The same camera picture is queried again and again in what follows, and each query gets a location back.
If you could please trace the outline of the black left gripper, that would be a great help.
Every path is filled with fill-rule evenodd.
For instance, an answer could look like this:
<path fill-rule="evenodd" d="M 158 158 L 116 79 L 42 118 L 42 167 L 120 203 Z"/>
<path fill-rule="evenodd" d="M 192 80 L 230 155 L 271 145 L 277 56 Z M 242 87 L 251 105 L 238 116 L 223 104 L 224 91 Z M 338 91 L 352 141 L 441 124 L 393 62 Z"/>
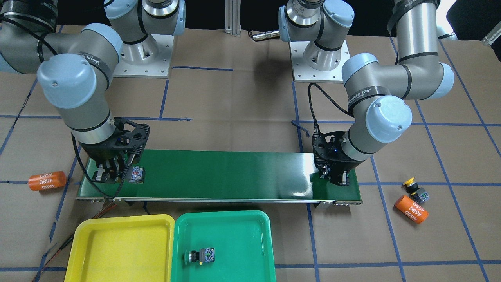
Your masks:
<path fill-rule="evenodd" d="M 331 183 L 349 186 L 349 173 L 370 155 L 353 147 L 347 132 L 314 132 L 314 163 L 321 175 L 331 175 Z"/>

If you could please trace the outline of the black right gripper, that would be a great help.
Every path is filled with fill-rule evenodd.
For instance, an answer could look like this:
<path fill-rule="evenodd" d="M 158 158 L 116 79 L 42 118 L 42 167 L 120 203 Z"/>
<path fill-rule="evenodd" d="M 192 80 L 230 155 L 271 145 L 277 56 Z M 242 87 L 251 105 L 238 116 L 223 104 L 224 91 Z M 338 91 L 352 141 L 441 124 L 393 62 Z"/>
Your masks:
<path fill-rule="evenodd" d="M 140 160 L 149 138 L 150 126 L 131 120 L 114 118 L 115 131 L 101 142 L 80 142 L 84 151 L 96 163 L 97 171 L 93 182 L 115 183 L 122 176 L 125 164 L 124 155 L 134 155 L 133 163 Z"/>

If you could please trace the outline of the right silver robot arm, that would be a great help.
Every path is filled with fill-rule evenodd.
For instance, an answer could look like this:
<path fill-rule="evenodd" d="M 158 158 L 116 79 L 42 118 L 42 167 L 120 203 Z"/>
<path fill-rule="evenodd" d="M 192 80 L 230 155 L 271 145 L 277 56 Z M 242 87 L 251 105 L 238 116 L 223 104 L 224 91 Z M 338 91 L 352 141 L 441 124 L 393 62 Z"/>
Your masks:
<path fill-rule="evenodd" d="M 183 0 L 106 0 L 111 26 L 59 34 L 57 1 L 4 0 L 1 70 L 37 74 L 47 100 L 97 166 L 92 180 L 114 183 L 140 160 L 149 126 L 115 117 L 105 99 L 113 77 L 166 77 Z"/>

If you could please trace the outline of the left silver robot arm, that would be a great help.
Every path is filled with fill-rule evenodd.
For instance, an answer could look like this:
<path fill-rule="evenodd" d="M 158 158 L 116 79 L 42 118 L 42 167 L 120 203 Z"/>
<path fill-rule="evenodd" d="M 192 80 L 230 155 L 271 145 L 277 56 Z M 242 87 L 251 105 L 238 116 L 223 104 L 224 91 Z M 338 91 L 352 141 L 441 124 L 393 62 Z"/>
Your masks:
<path fill-rule="evenodd" d="M 437 99 L 449 93 L 454 73 L 440 63 L 437 53 L 436 0 L 396 0 L 388 32 L 396 30 L 397 62 L 381 65 L 370 53 L 352 56 L 342 66 L 348 95 L 345 114 L 355 122 L 345 132 L 329 133 L 314 121 L 313 152 L 321 178 L 347 186 L 350 171 L 385 145 L 398 139 L 412 121 L 406 99 Z M 336 64 L 322 56 L 340 55 L 354 20 L 352 7 L 343 0 L 290 0 L 279 8 L 282 41 L 308 41 L 308 64 L 327 71 Z"/>

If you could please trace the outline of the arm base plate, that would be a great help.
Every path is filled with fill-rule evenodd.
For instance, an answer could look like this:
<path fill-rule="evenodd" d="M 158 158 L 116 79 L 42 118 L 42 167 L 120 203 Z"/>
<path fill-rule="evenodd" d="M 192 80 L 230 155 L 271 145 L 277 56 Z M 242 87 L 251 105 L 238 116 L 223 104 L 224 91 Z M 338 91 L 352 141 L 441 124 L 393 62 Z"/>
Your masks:
<path fill-rule="evenodd" d="M 114 77 L 168 78 L 176 37 L 150 34 L 136 44 L 124 44 Z"/>
<path fill-rule="evenodd" d="M 342 67 L 350 58 L 346 41 L 336 51 L 318 48 L 314 42 L 290 42 L 295 82 L 343 83 Z"/>

